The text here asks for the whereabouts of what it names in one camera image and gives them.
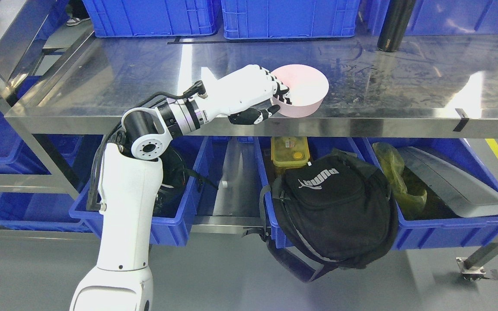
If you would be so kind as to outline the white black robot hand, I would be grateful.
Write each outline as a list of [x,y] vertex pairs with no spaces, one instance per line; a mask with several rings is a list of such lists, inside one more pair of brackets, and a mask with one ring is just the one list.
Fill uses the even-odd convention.
[[280,110],[273,98],[291,103],[290,88],[268,69],[250,64],[214,83],[204,82],[206,97],[192,97],[204,113],[204,124],[226,115],[231,124],[259,124]]

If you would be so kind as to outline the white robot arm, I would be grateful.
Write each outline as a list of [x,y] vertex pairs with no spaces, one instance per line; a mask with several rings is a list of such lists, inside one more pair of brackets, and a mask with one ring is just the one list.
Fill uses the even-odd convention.
[[163,183],[161,155],[176,136],[206,123],[195,98],[202,81],[179,96],[158,92],[127,110],[96,151],[88,206],[99,205],[103,228],[96,265],[79,282],[72,311],[148,311],[153,275],[148,264],[155,201]]

